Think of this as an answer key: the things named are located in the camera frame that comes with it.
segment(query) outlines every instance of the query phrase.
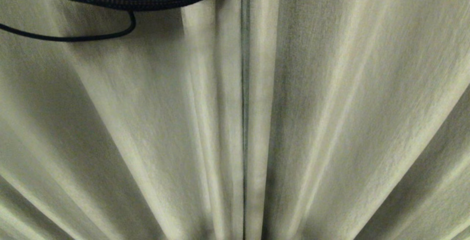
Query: curtain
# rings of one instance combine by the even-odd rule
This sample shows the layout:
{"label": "curtain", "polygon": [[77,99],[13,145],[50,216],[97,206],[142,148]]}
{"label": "curtain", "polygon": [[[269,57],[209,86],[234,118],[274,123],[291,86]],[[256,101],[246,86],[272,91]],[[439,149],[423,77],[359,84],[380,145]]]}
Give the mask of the curtain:
{"label": "curtain", "polygon": [[[0,0],[110,33],[125,12]],[[470,239],[470,0],[204,0],[0,32],[0,236]]]}

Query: curtain fold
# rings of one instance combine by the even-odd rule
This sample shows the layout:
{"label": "curtain fold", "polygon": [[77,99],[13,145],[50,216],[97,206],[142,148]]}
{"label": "curtain fold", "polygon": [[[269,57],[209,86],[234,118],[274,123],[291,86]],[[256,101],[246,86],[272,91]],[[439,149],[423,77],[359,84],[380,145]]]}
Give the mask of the curtain fold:
{"label": "curtain fold", "polygon": [[[204,0],[0,32],[0,237],[470,239],[470,0]],[[124,12],[0,0],[110,33]]]}

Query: fabric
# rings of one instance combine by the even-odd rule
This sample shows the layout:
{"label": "fabric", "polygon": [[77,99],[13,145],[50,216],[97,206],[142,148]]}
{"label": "fabric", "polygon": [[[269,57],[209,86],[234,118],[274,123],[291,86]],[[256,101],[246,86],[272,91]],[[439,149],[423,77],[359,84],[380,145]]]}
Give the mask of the fabric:
{"label": "fabric", "polygon": [[[470,239],[470,0],[204,0],[0,32],[0,237]],[[110,33],[125,12],[0,0]]]}

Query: black cable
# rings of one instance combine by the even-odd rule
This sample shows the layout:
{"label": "black cable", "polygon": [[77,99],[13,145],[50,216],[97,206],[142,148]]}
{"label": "black cable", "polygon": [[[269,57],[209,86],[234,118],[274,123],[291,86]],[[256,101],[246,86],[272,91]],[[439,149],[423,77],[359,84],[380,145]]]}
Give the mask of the black cable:
{"label": "black cable", "polygon": [[97,40],[104,40],[104,39],[111,39],[111,38],[125,36],[126,34],[130,34],[132,31],[134,31],[134,28],[136,26],[134,12],[128,11],[127,13],[129,13],[129,18],[131,19],[131,25],[126,30],[113,33],[113,34],[100,34],[98,36],[76,36],[76,37],[43,36],[41,34],[33,34],[33,33],[28,33],[25,31],[18,30],[15,28],[11,28],[10,26],[6,26],[4,24],[0,24],[0,29],[13,33],[13,34],[18,34],[19,36],[25,36],[25,37],[45,40],[45,41],[64,41],[64,42],[97,41]]}

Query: white curtain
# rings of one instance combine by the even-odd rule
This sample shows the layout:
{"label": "white curtain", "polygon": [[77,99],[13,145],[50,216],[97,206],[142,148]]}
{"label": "white curtain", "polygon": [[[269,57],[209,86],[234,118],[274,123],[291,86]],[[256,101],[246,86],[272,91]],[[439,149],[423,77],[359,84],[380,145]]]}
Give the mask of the white curtain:
{"label": "white curtain", "polygon": [[[0,0],[110,33],[124,12]],[[0,237],[470,239],[470,0],[204,0],[0,32]]]}

